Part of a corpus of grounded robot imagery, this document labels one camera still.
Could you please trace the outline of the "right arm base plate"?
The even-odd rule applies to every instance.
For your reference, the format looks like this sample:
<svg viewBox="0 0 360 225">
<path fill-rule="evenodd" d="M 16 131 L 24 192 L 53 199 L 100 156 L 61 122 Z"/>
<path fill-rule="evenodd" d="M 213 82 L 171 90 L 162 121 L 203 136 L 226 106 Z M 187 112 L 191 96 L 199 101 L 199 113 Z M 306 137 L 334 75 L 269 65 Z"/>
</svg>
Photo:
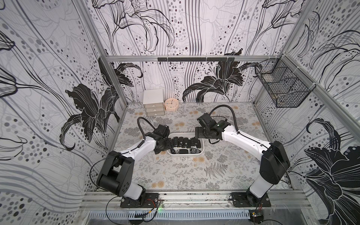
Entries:
<svg viewBox="0 0 360 225">
<path fill-rule="evenodd" d="M 232 202 L 234 207 L 271 207 L 268 195 L 265 194 L 261 198 L 254 197 L 251 193 L 246 192 L 232 192 L 229 196 L 229 201 Z"/>
</svg>

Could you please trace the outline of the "silver black bmw key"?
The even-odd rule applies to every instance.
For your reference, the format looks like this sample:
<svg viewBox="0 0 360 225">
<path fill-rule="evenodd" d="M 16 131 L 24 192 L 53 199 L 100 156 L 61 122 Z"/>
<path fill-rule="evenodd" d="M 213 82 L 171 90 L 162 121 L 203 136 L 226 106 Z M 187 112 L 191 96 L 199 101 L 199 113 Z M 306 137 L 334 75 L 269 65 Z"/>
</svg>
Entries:
<svg viewBox="0 0 360 225">
<path fill-rule="evenodd" d="M 200 153 L 201 153 L 201 150 L 196 149 L 196 148 L 190 148 L 190 149 L 189 149 L 189 153 L 190 153 L 190 154 L 200 154 Z"/>
</svg>

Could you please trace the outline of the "white storage tray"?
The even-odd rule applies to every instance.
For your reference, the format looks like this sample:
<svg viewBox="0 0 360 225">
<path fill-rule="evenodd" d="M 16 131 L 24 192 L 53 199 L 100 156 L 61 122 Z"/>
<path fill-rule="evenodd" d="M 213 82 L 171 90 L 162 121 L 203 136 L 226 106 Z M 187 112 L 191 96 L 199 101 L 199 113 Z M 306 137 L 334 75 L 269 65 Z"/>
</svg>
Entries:
<svg viewBox="0 0 360 225">
<path fill-rule="evenodd" d="M 169 135 L 169 138 L 173 139 L 174 137 L 184 137 L 184 142 L 186 144 L 187 140 L 190 140 L 191 138 L 195 137 L 195 132 L 182 132 L 182 133 L 171 133 Z M 191 146 L 190 148 L 179 148 L 178 146 L 177 147 L 174 147 L 172 149 L 175 149 L 176 151 L 176 154 L 172 154 L 170 152 L 170 149 L 167 150 L 167 153 L 170 155 L 170 156 L 173 156 L 173 157 L 197 157 L 197 156 L 200 156 L 201 154 L 204 153 L 204 140 L 203 139 L 198 139 L 201 141 L 201 148 L 199 150 L 201 150 L 201 153 L 200 154 L 190 154 L 189 153 L 189 149 L 190 148 L 196 148 L 196 146 Z M 179 150 L 180 149 L 188 149 L 188 154 L 179 154 Z"/>
</svg>

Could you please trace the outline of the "black car key vw back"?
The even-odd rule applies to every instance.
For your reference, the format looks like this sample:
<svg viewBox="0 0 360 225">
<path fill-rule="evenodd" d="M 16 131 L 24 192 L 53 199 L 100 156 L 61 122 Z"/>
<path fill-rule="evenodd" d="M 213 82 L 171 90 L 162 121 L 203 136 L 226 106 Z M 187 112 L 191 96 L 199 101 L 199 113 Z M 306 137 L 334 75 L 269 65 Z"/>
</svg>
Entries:
<svg viewBox="0 0 360 225">
<path fill-rule="evenodd" d="M 186 144 L 184 142 L 184 137 L 179 137 L 179 144 L 178 147 L 185 148 Z"/>
</svg>

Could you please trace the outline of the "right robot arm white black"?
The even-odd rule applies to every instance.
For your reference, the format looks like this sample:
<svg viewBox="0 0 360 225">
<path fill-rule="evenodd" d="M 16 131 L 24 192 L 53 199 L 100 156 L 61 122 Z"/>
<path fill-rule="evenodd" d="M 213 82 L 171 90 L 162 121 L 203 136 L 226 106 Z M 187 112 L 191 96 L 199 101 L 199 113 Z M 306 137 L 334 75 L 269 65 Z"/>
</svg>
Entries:
<svg viewBox="0 0 360 225">
<path fill-rule="evenodd" d="M 233 124 L 224 120 L 217 122 L 208 113 L 197 118 L 197 121 L 200 126 L 195 128 L 196 138 L 232 143 L 260 161 L 259 175 L 247 189 L 248 197 L 260 200 L 287 173 L 290 160 L 281 142 L 268 142 L 255 138 L 240 131 L 237 122 Z"/>
</svg>

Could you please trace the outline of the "black key fob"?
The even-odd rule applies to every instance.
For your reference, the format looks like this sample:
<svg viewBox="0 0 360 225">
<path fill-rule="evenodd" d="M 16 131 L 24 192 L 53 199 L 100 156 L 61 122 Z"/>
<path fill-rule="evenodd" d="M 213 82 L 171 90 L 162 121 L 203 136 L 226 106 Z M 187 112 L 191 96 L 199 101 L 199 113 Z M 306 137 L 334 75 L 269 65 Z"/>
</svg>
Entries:
<svg viewBox="0 0 360 225">
<path fill-rule="evenodd" d="M 179 154 L 188 154 L 188 149 L 180 149 Z"/>
</svg>

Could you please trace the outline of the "black car key audi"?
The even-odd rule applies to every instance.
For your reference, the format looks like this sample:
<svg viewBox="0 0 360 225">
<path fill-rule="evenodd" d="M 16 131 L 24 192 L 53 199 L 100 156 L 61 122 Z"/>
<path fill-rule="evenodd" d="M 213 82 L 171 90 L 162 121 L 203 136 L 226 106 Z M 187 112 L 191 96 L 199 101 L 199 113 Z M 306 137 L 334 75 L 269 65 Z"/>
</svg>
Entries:
<svg viewBox="0 0 360 225">
<path fill-rule="evenodd" d="M 191 138 L 190 142 L 191 142 L 191 146 L 198 146 L 199 144 L 199 140 L 195 137 Z"/>
</svg>

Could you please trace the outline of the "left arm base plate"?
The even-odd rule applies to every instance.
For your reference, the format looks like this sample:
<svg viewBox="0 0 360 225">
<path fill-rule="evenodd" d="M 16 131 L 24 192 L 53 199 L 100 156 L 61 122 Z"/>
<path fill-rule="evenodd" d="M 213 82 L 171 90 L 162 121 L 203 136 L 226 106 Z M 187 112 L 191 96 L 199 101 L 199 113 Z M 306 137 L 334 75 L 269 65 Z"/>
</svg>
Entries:
<svg viewBox="0 0 360 225">
<path fill-rule="evenodd" d="M 124 197 L 121 201 L 121 208 L 125 209 L 135 209 L 135 208 L 145 208 L 153 209 L 158 206 L 159 193 L 143 193 L 139 199 L 134 200 L 129 197 Z"/>
</svg>

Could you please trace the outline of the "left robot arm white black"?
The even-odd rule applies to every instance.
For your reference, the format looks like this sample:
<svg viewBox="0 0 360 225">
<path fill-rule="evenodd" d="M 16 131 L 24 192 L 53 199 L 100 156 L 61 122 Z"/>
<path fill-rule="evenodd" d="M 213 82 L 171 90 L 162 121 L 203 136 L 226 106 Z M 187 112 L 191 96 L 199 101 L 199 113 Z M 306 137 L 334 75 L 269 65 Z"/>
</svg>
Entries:
<svg viewBox="0 0 360 225">
<path fill-rule="evenodd" d="M 112 151 L 108 154 L 99 172 L 96 184 L 119 197 L 133 200 L 143 198 L 145 188 L 132 183 L 135 163 L 146 154 L 159 154 L 172 147 L 167 125 L 158 125 L 153 132 L 145 134 L 145 138 L 124 151 Z"/>
</svg>

